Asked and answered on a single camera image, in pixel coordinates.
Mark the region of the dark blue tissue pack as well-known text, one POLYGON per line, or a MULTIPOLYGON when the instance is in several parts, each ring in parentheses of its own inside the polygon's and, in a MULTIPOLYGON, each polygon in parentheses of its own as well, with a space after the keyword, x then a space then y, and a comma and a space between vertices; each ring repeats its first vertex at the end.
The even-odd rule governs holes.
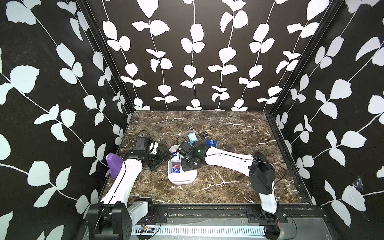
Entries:
POLYGON ((217 147, 217 141, 216 140, 206 140, 206 144, 207 145, 210 145, 210 146, 212 146, 212 147, 217 147))

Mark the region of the white storage box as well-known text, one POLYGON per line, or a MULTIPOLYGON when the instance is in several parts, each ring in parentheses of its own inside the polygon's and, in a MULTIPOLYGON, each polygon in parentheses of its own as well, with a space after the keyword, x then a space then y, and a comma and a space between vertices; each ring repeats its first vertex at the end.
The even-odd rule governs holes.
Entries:
MULTIPOLYGON (((178 145, 173 145, 169 152, 176 152, 178 149, 178 145)), ((184 171, 181 166, 181 172, 179 174, 171 174, 171 160, 168 161, 168 179, 171 183, 175 185, 187 185, 194 182, 194 180, 197 178, 198 172, 197 170, 190 170, 190 171, 184 171)))

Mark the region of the light blue tissue pack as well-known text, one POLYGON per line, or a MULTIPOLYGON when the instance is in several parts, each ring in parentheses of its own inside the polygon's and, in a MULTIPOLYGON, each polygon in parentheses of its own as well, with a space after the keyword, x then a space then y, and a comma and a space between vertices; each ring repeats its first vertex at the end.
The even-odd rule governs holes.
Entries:
POLYGON ((188 134, 188 138, 189 138, 189 140, 190 140, 191 143, 195 143, 195 142, 198 141, 198 138, 197 138, 197 135, 196 135, 195 132, 193 132, 193 133, 189 133, 189 134, 188 134))

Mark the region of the cartoon blue red tissue pack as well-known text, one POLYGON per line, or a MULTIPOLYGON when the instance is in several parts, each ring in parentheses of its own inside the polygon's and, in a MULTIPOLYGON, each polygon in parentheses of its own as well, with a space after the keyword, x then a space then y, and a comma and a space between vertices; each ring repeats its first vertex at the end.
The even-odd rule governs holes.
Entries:
POLYGON ((171 174, 179 174, 181 172, 181 163, 172 162, 171 164, 171 174))

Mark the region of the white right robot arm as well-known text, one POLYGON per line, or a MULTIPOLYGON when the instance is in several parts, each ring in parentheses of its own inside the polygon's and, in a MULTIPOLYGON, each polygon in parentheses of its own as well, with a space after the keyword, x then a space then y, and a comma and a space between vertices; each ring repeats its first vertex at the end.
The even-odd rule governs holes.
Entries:
POLYGON ((178 146, 177 153, 185 172, 207 165, 219 166, 244 174, 249 177, 253 190, 259 193, 263 211, 269 214, 277 212, 275 168, 264 154, 259 152, 254 155, 236 154, 207 144, 191 146, 187 142, 182 142, 178 146))

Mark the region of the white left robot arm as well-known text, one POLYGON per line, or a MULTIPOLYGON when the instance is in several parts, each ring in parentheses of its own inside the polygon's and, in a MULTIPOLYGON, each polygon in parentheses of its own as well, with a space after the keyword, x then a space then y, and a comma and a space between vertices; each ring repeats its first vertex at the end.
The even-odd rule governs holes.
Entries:
POLYGON ((143 166, 153 167, 174 157, 168 150, 152 154, 133 150, 123 157, 122 168, 108 193, 87 213, 90 240, 128 240, 135 225, 153 210, 152 200, 140 199, 128 205, 128 198, 143 166))

